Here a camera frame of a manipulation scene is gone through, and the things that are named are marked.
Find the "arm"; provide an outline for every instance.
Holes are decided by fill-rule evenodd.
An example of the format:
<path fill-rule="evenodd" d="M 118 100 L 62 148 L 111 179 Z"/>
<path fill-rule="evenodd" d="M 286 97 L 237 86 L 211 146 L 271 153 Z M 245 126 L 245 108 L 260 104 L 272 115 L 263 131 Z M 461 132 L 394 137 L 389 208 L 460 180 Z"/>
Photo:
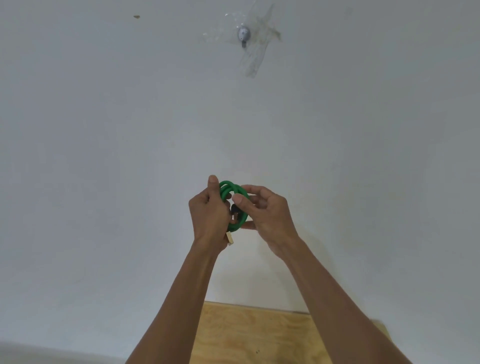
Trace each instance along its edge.
<path fill-rule="evenodd" d="M 208 282 L 218 254 L 227 246 L 230 212 L 215 176 L 189 206 L 195 240 L 160 311 L 126 364 L 190 361 Z"/>
<path fill-rule="evenodd" d="M 408 364 L 410 361 L 355 305 L 297 234 L 285 198 L 260 186 L 243 186 L 250 201 L 233 196 L 255 229 L 295 279 L 334 364 Z"/>

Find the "green cord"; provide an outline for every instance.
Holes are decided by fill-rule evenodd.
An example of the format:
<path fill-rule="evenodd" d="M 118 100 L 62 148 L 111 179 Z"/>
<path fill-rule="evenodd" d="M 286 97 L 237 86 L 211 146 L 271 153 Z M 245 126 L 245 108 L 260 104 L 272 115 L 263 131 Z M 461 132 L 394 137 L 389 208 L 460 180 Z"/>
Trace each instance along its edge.
<path fill-rule="evenodd" d="M 250 199 L 250 196 L 248 196 L 247 191 L 245 191 L 241 186 L 238 186 L 237 184 L 234 184 L 230 181 L 222 181 L 220 182 L 220 197 L 222 198 L 222 201 L 227 200 L 227 196 L 230 192 L 233 192 L 234 194 L 242 194 L 246 198 Z M 238 218 L 237 218 L 237 223 L 236 224 L 228 224 L 228 231 L 229 232 L 234 232 L 240 229 L 240 226 L 242 226 L 245 221 L 247 221 L 248 214 L 243 211 L 238 212 Z"/>

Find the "green cable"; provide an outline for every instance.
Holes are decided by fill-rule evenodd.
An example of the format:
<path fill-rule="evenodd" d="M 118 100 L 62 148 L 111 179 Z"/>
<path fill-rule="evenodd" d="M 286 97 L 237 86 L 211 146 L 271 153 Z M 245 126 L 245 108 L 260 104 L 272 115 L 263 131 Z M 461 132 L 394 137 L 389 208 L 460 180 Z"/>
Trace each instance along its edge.
<path fill-rule="evenodd" d="M 222 201 L 227 200 L 227 196 L 230 192 L 233 192 L 234 194 L 242 194 L 246 198 L 250 199 L 250 196 L 248 196 L 247 191 L 245 191 L 241 186 L 238 186 L 237 184 L 234 184 L 230 181 L 222 181 L 220 182 L 220 197 L 222 198 Z M 237 223 L 236 224 L 228 224 L 228 231 L 229 232 L 234 232 L 240 229 L 240 226 L 242 226 L 245 221 L 247 221 L 248 214 L 243 211 L 238 212 L 238 217 L 237 217 Z"/>

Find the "person's left hand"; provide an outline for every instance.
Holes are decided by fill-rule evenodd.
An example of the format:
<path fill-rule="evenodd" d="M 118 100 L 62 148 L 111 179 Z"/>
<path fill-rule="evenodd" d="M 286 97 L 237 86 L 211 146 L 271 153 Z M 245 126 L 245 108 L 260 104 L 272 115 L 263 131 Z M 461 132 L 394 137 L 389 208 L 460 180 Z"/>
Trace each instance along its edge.
<path fill-rule="evenodd" d="M 220 185 L 214 175 L 208 187 L 188 202 L 192 216 L 194 244 L 220 253 L 228 244 L 226 236 L 231 219 L 230 203 L 220 198 Z"/>

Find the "person's right arm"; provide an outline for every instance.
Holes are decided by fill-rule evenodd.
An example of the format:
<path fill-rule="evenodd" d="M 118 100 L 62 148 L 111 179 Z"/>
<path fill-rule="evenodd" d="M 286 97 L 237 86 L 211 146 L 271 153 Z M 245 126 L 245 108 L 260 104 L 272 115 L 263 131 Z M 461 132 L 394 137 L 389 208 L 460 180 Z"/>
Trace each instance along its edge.
<path fill-rule="evenodd" d="M 403 353 L 363 314 L 300 239 L 287 200 L 265 187 L 245 185 L 250 201 L 240 194 L 233 202 L 282 259 L 295 279 L 334 364 L 407 364 Z"/>

